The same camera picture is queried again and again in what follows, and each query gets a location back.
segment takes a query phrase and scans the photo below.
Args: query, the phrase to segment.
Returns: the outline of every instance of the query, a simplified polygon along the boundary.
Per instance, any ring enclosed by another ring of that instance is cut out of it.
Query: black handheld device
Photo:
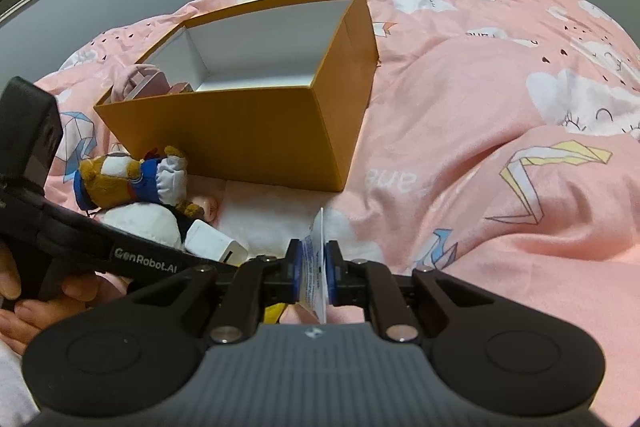
[[[71,273],[109,272],[145,285],[211,263],[47,201],[44,184],[62,136],[55,97],[12,78],[0,96],[0,239],[14,255],[21,298],[56,297]]]
[[[345,261],[324,247],[328,301],[351,325],[265,325],[295,303],[302,244],[233,267],[187,255],[50,203],[62,137],[54,97],[19,78],[0,98],[0,237],[24,296],[70,271],[140,289],[38,334],[22,360],[42,413],[31,426],[253,427],[604,424],[589,411],[602,350],[574,325],[418,266]]]

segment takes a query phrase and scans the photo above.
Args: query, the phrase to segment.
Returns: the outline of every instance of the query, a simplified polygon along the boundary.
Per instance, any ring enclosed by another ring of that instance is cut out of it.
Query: pink object
[[[147,98],[148,96],[161,96],[169,93],[171,87],[162,71],[146,76],[140,80],[138,85],[125,97],[125,100],[135,100],[137,98]]]
[[[171,86],[167,94],[179,94],[182,92],[193,92],[193,87],[188,82],[178,82]]]
[[[119,74],[113,81],[111,102],[121,102],[140,82],[159,73],[159,69],[149,64],[134,64]]]
[[[199,204],[204,209],[204,221],[212,223],[218,215],[218,202],[210,196],[194,196],[193,203]]]
[[[40,85],[60,110],[93,120],[92,154],[105,154],[115,140],[92,109],[104,90],[178,22],[246,1],[195,0],[110,30],[80,50],[107,59]],[[432,264],[571,321],[607,357],[593,410],[630,425],[640,415],[640,50],[585,0],[368,1],[380,67],[344,192],[201,178],[220,203],[216,227],[254,255],[283,255],[324,206],[326,235],[348,259],[396,273]],[[76,209],[71,185],[52,176],[47,197]],[[329,316],[362,320],[353,309]],[[284,320],[300,318],[290,307]]]

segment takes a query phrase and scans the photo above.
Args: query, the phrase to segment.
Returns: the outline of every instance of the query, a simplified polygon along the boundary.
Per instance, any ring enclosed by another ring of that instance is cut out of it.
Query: black handle
[[[20,285],[22,286],[20,299],[37,299],[40,295],[42,282],[51,266],[51,256],[33,245],[29,245],[29,243],[18,241],[13,237],[5,236],[2,240],[14,256],[20,274]],[[14,304],[15,301],[4,299],[2,309],[13,311]]]

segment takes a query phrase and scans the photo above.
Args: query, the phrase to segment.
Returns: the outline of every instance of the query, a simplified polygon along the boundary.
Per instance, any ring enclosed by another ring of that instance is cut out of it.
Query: black round pad
[[[78,417],[114,417],[176,393],[202,352],[180,328],[145,320],[156,310],[148,307],[137,324],[112,322],[108,329],[80,319],[72,323],[73,317],[37,335],[22,373],[38,405]]]
[[[431,364],[461,397],[497,413],[540,417],[589,403],[604,376],[584,331],[518,307],[460,309],[435,339]]]

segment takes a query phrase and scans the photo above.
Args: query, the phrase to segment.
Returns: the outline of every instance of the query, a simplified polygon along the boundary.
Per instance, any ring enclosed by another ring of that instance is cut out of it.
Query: white power adapter
[[[199,219],[187,231],[184,249],[198,257],[234,266],[240,266],[249,258],[249,253],[238,241]]]

